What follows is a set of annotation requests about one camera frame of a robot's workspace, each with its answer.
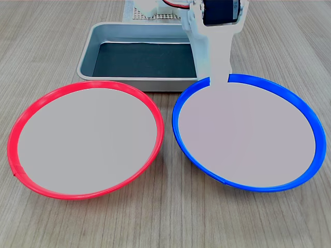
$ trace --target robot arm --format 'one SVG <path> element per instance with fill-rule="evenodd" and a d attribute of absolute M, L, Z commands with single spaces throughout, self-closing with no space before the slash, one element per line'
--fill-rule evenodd
<path fill-rule="evenodd" d="M 179 10 L 194 58 L 198 80 L 228 81 L 232 73 L 230 53 L 233 35 L 241 32 L 248 11 L 248 0 L 136 0 L 150 3 L 154 11 L 137 8 L 143 14 Z"/>

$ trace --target metal tray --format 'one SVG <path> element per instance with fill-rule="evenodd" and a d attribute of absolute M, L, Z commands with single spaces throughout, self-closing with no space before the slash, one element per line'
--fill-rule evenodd
<path fill-rule="evenodd" d="M 178 23 L 98 23 L 77 73 L 142 91 L 183 91 L 197 81 L 189 39 Z"/>

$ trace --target table surface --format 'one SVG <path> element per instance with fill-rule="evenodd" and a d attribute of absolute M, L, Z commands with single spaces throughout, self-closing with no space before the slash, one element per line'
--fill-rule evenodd
<path fill-rule="evenodd" d="M 124 1 L 0 1 L 0 247 L 330 247 L 331 151 L 313 179 L 272 194 L 224 186 L 181 152 L 171 126 L 179 94 L 149 94 L 165 138 L 152 166 L 100 198 L 62 201 L 24 187 L 6 156 L 19 115 L 81 81 L 92 25 L 121 21 Z M 277 82 L 304 99 L 331 138 L 331 2 L 252 1 L 233 40 L 234 73 Z"/>

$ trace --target red wire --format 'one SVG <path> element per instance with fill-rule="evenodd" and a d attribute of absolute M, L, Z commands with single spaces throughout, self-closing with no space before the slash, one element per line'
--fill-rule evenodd
<path fill-rule="evenodd" d="M 179 8 L 179 9 L 189 9 L 190 8 L 189 5 L 173 4 L 173 3 L 168 2 L 168 0 L 163 0 L 163 2 L 174 8 Z"/>

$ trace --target white plastic bracket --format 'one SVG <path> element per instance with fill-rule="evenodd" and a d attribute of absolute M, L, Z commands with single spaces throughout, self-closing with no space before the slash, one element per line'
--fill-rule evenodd
<path fill-rule="evenodd" d="M 198 80 L 210 77 L 211 84 L 228 81 L 229 73 L 232 73 L 232 38 L 243 29 L 248 11 L 249 1 L 241 2 L 237 22 L 217 26 L 203 24 L 202 0 L 193 1 L 189 10 L 181 10 L 182 27 L 191 43 Z"/>
<path fill-rule="evenodd" d="M 134 7 L 147 18 L 155 14 L 179 15 L 179 9 L 168 6 L 163 0 L 134 0 Z"/>

